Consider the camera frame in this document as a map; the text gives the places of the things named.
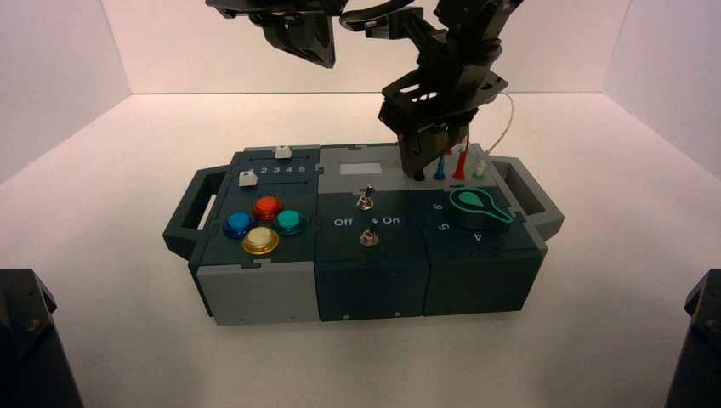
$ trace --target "side handle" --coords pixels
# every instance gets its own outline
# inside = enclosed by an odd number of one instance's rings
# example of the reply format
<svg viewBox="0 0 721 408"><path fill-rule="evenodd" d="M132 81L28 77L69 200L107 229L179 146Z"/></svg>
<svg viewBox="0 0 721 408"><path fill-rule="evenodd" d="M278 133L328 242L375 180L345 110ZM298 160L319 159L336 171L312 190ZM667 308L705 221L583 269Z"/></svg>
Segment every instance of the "side handle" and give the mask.
<svg viewBox="0 0 721 408"><path fill-rule="evenodd" d="M500 156L492 156L491 162L538 234L545 241L558 234L565 217L523 163L515 157Z"/></svg>
<svg viewBox="0 0 721 408"><path fill-rule="evenodd" d="M220 184L229 168L230 166L206 168L198 170L193 176L162 234L167 249L190 260L203 234L203 231L198 229L203 213L211 197L218 194Z"/></svg>

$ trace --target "white backdrop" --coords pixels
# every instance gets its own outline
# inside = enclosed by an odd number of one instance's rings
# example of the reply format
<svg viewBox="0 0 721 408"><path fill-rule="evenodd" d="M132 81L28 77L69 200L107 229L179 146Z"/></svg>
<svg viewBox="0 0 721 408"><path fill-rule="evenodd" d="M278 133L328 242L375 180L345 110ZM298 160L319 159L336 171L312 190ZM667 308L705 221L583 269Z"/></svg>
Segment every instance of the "white backdrop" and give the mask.
<svg viewBox="0 0 721 408"><path fill-rule="evenodd" d="M634 0L605 92L721 179L721 3Z"/></svg>
<svg viewBox="0 0 721 408"><path fill-rule="evenodd" d="M128 94L98 0L0 3L0 182Z"/></svg>
<svg viewBox="0 0 721 408"><path fill-rule="evenodd" d="M102 2L135 93L378 92L417 57L408 40L368 40L336 19L338 62L328 71L273 49L247 17L226 20L203 0ZM495 71L515 92L599 91L628 2L525 1L502 33ZM414 4L432 17L437 0Z"/></svg>

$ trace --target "yellow button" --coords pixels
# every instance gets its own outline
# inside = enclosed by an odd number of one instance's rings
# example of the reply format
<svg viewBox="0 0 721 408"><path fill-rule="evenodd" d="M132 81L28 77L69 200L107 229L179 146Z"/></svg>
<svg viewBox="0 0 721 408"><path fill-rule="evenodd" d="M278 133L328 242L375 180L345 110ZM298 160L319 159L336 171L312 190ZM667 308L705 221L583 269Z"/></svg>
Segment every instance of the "yellow button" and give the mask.
<svg viewBox="0 0 721 408"><path fill-rule="evenodd" d="M268 227L251 229L243 239L243 250L251 255L265 255L278 247L278 233Z"/></svg>

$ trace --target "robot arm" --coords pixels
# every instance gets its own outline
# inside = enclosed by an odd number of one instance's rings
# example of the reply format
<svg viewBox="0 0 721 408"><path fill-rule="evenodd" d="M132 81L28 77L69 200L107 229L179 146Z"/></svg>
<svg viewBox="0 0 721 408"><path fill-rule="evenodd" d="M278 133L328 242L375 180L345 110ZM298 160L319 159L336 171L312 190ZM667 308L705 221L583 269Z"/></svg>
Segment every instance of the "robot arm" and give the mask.
<svg viewBox="0 0 721 408"><path fill-rule="evenodd" d="M383 89L379 119L398 136L404 173L423 179L423 169L468 137L479 106L508 83L491 72L501 54L498 35L523 0L439 0L436 29L413 0L391 0L342 13L347 0L207 0L226 17L249 14L276 48L328 68L335 63L331 16L368 38L408 38L418 49L418 68Z"/></svg>

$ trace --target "orange button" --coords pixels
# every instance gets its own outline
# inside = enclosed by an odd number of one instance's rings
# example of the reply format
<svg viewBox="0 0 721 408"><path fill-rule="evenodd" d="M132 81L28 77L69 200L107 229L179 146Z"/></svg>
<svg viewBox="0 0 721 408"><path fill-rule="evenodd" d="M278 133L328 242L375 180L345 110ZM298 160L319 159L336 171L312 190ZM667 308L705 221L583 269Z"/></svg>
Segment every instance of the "orange button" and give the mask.
<svg viewBox="0 0 721 408"><path fill-rule="evenodd" d="M275 218L283 209L283 206L277 198L272 195L258 198L253 206L253 215L257 219L268 221Z"/></svg>

